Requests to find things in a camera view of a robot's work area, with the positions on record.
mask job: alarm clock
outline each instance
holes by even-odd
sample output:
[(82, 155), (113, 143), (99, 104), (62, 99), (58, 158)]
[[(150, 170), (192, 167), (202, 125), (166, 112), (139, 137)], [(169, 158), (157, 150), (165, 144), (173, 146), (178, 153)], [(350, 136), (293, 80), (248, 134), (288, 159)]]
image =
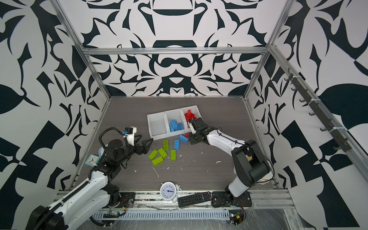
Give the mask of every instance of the alarm clock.
[(160, 195), (164, 201), (172, 201), (175, 203), (178, 200), (177, 187), (172, 182), (165, 182), (161, 185)]

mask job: white debris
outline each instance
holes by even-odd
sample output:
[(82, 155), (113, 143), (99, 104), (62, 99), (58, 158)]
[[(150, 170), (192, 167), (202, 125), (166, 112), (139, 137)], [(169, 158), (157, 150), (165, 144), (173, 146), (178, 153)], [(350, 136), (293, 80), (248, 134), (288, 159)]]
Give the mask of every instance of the white debris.
[[(153, 166), (151, 166), (152, 168), (153, 168), (153, 170), (156, 172), (156, 169), (153, 167)], [(159, 176), (159, 174), (156, 172), (156, 174), (157, 174), (157, 177), (158, 178), (160, 178), (160, 176)]]

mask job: black and white patterned wall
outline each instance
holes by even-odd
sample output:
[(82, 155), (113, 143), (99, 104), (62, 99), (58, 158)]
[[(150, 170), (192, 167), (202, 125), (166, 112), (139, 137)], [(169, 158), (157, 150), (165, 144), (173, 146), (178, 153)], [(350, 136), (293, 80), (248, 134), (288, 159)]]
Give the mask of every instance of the black and white patterned wall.
[[(90, 48), (265, 46), (285, 0), (63, 0)], [(243, 95), (260, 55), (104, 55), (111, 95)]]
[[(368, 2), (297, 0), (277, 48), (329, 110), (368, 151)], [(305, 227), (361, 227), (368, 184), (270, 57), (250, 104), (281, 186)]]
[(105, 105), (50, 3), (0, 0), (0, 229), (68, 186)]

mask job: black remote control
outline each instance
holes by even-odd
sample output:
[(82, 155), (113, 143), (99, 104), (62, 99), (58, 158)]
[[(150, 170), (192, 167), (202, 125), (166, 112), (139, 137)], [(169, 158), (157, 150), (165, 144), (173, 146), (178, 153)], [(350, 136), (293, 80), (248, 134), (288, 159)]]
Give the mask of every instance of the black remote control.
[(211, 200), (212, 200), (212, 197), (211, 197), (210, 192), (201, 192), (201, 193), (196, 193), (196, 194), (185, 196), (185, 197), (179, 197), (178, 203), (179, 203), (179, 208), (181, 208), (181, 207), (195, 205), (195, 204), (199, 204), (199, 203), (203, 203), (203, 202), (211, 201)]

